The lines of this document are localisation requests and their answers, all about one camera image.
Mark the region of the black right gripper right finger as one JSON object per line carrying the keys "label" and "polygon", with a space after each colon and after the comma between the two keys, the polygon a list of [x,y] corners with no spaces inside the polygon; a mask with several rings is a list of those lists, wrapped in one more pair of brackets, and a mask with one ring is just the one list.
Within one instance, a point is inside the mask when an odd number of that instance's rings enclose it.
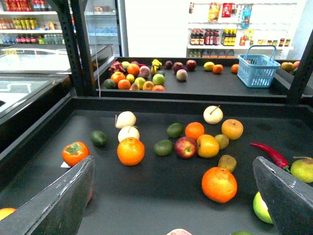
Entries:
{"label": "black right gripper right finger", "polygon": [[313,187],[262,156],[253,161],[257,188],[281,235],[313,233]]}

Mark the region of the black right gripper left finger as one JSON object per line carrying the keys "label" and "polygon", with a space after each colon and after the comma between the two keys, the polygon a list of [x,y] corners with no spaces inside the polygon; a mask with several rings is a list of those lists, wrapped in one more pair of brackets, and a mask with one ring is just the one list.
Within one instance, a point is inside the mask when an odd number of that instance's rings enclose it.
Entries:
{"label": "black right gripper left finger", "polygon": [[0,222],[2,235],[75,235],[86,210],[95,161],[76,166]]}

